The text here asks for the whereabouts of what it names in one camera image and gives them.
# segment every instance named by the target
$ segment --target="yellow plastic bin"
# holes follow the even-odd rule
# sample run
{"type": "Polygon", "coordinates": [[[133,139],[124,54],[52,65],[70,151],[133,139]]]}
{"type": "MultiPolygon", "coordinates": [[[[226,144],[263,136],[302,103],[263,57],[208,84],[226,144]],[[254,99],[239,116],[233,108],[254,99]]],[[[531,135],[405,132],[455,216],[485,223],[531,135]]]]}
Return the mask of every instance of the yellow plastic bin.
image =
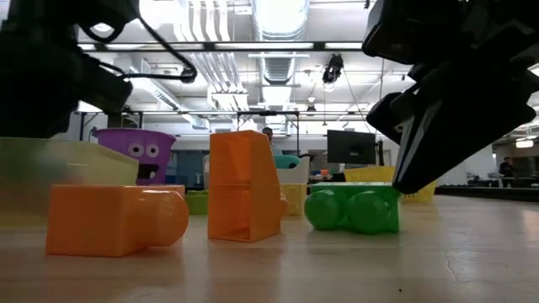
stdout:
{"type": "MultiPolygon", "coordinates": [[[[391,182],[395,167],[363,167],[345,169],[344,177],[347,182],[391,182]]],[[[432,202],[435,196],[436,181],[425,186],[415,194],[403,196],[403,202],[432,202]]]]}
{"type": "Polygon", "coordinates": [[[303,205],[307,199],[307,185],[281,184],[280,191],[286,197],[286,214],[302,215],[303,205]]]}
{"type": "Polygon", "coordinates": [[[95,143],[0,138],[0,150],[0,226],[46,222],[52,184],[136,184],[138,161],[95,143]]]}

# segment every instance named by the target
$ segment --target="monitor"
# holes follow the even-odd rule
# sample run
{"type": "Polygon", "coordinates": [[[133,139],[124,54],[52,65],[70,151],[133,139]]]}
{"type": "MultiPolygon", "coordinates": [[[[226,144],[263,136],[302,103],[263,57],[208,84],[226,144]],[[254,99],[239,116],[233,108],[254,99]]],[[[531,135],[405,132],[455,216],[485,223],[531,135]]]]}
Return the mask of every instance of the monitor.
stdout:
{"type": "Polygon", "coordinates": [[[376,164],[376,135],[328,130],[328,163],[376,164]]]}

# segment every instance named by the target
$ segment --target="green toy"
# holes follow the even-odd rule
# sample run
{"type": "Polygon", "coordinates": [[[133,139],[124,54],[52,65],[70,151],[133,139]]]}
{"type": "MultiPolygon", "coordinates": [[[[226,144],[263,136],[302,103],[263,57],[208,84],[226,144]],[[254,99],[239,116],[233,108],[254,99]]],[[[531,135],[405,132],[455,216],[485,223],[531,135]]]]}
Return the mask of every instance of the green toy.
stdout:
{"type": "Polygon", "coordinates": [[[185,203],[189,207],[190,215],[208,215],[208,191],[188,191],[185,203]]]}
{"type": "Polygon", "coordinates": [[[398,232],[400,195],[390,183],[318,183],[305,201],[305,216],[321,231],[398,232]]]}

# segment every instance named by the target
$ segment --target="cartoon eye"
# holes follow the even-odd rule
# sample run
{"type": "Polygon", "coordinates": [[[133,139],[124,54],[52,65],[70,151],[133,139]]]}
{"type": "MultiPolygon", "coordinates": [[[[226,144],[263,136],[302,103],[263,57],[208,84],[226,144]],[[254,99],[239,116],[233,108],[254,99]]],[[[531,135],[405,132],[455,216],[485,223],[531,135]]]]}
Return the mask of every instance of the cartoon eye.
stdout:
{"type": "Polygon", "coordinates": [[[155,144],[150,144],[149,146],[146,146],[146,154],[149,157],[157,157],[159,156],[159,146],[155,144]]]}
{"type": "Polygon", "coordinates": [[[128,151],[132,157],[140,157],[144,153],[144,147],[140,143],[131,143],[128,151]]]}

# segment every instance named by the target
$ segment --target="cartoon mouth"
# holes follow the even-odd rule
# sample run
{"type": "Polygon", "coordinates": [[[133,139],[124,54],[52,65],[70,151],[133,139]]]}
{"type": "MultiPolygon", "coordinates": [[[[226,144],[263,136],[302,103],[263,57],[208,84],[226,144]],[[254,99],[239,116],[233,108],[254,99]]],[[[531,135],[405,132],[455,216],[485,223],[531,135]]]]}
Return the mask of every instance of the cartoon mouth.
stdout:
{"type": "Polygon", "coordinates": [[[159,166],[157,164],[139,164],[138,165],[138,178],[149,179],[155,177],[159,166]]]}

